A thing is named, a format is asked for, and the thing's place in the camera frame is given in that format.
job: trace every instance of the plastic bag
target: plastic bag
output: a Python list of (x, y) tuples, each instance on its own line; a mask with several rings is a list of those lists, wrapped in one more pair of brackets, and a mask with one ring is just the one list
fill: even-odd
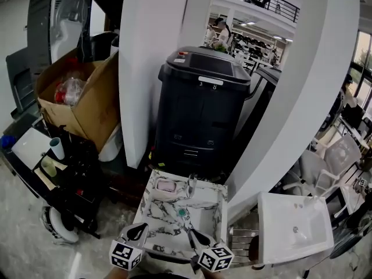
[(57, 85), (54, 99), (56, 103), (74, 106), (79, 100), (85, 82), (79, 78), (70, 77), (64, 83)]

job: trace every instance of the white pillar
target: white pillar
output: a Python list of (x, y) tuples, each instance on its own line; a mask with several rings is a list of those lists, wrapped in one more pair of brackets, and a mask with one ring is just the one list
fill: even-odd
[(162, 86), (158, 80), (160, 67), (179, 44), (200, 45), (210, 3), (211, 0), (123, 1), (119, 95), (124, 147), (130, 167), (138, 167), (146, 150), (149, 129), (156, 120)]
[(321, 126), (348, 71), (358, 20), (359, 0), (303, 0), (278, 86), (227, 180), (230, 223), (275, 186)]
[(230, 27), (230, 30), (233, 27), (234, 13), (235, 13), (235, 9), (230, 8), (228, 10), (226, 25)]
[(280, 65), (279, 65), (279, 69), (280, 70), (283, 70), (283, 68), (284, 68), (284, 65), (285, 65), (285, 63), (287, 61), (287, 58), (288, 58), (288, 55), (289, 55), (289, 49), (291, 48), (291, 46), (292, 46), (292, 43), (291, 42), (288, 42), (286, 44), (286, 46), (285, 46), (283, 55), (282, 55), (282, 57), (280, 59)]
[(213, 0), (187, 0), (179, 47), (203, 45)]

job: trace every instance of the paper cup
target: paper cup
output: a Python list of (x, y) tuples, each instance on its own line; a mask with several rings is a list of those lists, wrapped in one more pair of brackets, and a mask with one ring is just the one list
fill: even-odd
[(65, 158), (65, 152), (63, 150), (62, 142), (60, 141), (59, 137), (53, 138), (50, 141), (49, 146), (51, 146), (54, 155), (56, 155), (59, 160)]
[(53, 164), (52, 159), (49, 157), (44, 157), (41, 161), (42, 169), (51, 177), (55, 177), (57, 175), (56, 167)]

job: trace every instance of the white label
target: white label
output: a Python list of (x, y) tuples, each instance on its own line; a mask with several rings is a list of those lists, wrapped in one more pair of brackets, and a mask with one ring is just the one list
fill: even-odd
[(209, 83), (209, 84), (223, 85), (223, 81), (216, 80), (215, 78), (199, 77), (198, 80)]
[(77, 219), (77, 220), (79, 220), (81, 223), (84, 223), (84, 219), (83, 218), (80, 218), (79, 216), (77, 216), (77, 215), (74, 215), (75, 216), (75, 218)]

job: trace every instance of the metal drain grate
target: metal drain grate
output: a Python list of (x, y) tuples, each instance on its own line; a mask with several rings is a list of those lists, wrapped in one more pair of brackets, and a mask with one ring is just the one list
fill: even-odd
[(241, 230), (230, 227), (229, 245), (235, 255), (231, 267), (253, 266), (257, 261), (249, 260), (249, 247), (252, 239), (258, 235), (258, 230)]

